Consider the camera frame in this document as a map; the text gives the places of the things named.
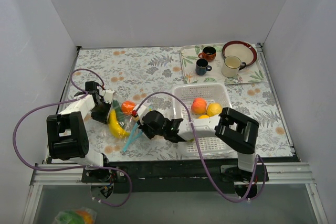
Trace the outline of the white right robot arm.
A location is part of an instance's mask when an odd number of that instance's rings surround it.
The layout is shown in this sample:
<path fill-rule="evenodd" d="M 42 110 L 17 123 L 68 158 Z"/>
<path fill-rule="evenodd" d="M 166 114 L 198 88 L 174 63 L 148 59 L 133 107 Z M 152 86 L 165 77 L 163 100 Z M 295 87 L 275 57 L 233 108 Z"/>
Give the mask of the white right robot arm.
<path fill-rule="evenodd" d="M 256 174 L 255 145 L 259 122 L 229 107 L 207 119 L 167 119 L 153 110 L 138 120 L 139 129 L 149 139 L 162 136 L 172 143 L 216 137 L 237 152 L 238 176 L 251 180 Z"/>

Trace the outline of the fake peach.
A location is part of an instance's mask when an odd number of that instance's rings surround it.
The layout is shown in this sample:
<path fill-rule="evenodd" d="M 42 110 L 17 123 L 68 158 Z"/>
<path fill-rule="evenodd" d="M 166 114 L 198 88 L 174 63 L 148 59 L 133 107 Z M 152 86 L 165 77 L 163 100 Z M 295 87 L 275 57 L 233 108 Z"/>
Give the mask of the fake peach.
<path fill-rule="evenodd" d="M 191 110 L 195 114 L 204 114 L 207 109 L 207 102 L 203 98 L 195 98 Z"/>

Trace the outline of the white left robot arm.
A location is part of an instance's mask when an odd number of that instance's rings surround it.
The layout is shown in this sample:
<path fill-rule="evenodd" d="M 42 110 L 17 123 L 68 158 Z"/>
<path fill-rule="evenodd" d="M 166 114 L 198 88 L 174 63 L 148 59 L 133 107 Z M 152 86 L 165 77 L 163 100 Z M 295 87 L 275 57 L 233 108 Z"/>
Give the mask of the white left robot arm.
<path fill-rule="evenodd" d="M 89 147 L 84 124 L 86 116 L 107 124 L 115 91 L 99 90 L 99 83 L 88 81 L 85 90 L 75 94 L 76 100 L 56 115 L 48 116 L 47 135 L 49 154 L 53 159 L 70 161 L 83 166 L 85 175 L 100 182 L 111 179 L 112 170 L 105 165 L 107 157 Z"/>

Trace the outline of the small orange yellow fruit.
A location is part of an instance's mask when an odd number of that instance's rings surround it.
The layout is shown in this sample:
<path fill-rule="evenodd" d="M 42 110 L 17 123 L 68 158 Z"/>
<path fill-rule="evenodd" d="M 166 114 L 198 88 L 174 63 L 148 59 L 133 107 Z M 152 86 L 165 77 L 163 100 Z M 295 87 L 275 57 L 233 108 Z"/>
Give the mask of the small orange yellow fruit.
<path fill-rule="evenodd" d="M 209 118 L 209 116 L 204 114 L 204 115 L 201 115 L 198 119 L 207 119 L 207 118 Z"/>

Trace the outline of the clear zip top bag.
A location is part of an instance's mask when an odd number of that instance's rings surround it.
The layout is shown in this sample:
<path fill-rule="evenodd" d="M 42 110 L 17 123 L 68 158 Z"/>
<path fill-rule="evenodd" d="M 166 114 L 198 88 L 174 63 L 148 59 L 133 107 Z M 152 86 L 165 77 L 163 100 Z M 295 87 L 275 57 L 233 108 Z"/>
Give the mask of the clear zip top bag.
<path fill-rule="evenodd" d="M 138 125 L 137 125 L 137 120 L 138 117 L 136 116 L 135 118 L 133 117 L 132 113 L 131 114 L 125 114 L 122 111 L 117 113 L 117 120 L 119 125 L 126 131 L 130 132 L 130 136 L 126 137 L 126 138 L 122 138 L 122 139 L 118 139 L 117 140 L 123 140 L 124 141 L 124 146 L 122 148 L 122 152 L 126 152 L 128 150 L 128 148 L 130 147 L 130 145 L 136 141 L 142 134 L 142 132 L 140 130 L 138 130 Z"/>

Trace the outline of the yellow fake lemon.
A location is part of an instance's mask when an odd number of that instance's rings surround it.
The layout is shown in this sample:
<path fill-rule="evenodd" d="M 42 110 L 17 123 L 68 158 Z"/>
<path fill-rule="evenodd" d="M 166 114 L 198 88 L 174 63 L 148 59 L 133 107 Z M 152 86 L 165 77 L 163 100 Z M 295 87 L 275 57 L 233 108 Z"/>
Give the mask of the yellow fake lemon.
<path fill-rule="evenodd" d="M 219 103 L 211 103 L 208 105 L 206 114 L 209 117 L 215 116 L 217 114 L 220 114 L 222 111 L 222 106 Z"/>

